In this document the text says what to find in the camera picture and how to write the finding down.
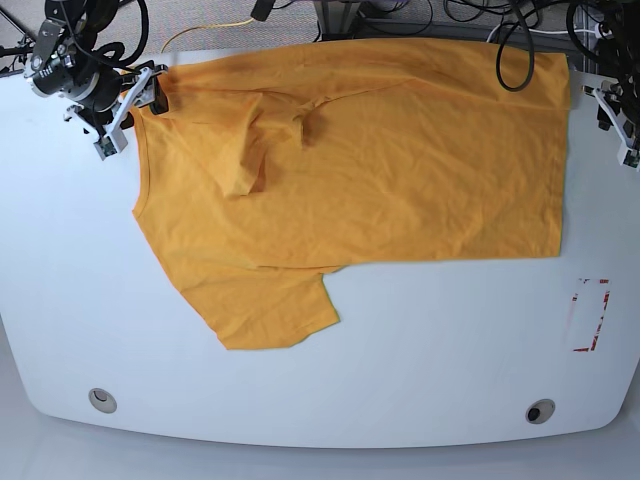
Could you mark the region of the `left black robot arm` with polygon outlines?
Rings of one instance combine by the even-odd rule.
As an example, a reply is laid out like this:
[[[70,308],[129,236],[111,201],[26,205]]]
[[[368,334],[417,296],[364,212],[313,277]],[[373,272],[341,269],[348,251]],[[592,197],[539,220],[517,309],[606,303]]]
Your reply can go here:
[[[574,27],[576,10],[583,1],[571,1],[565,23],[569,39],[589,61],[610,73],[613,83],[584,92],[598,103],[598,126],[614,129],[621,141],[622,164],[639,159],[639,3],[637,1],[592,1],[602,16],[596,36],[605,46],[602,54],[588,48]]]

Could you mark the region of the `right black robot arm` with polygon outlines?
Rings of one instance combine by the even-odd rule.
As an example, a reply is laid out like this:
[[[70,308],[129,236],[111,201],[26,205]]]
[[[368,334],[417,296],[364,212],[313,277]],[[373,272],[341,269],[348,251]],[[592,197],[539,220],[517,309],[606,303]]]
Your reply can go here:
[[[115,19],[121,1],[47,1],[45,20],[33,47],[25,78],[39,96],[59,94],[74,104],[65,120],[79,122],[98,142],[133,126],[133,107],[154,115],[169,111],[159,76],[168,71],[152,61],[138,62],[146,47],[150,20],[147,4],[137,3],[141,31],[127,55],[119,41],[97,47],[98,34]]]

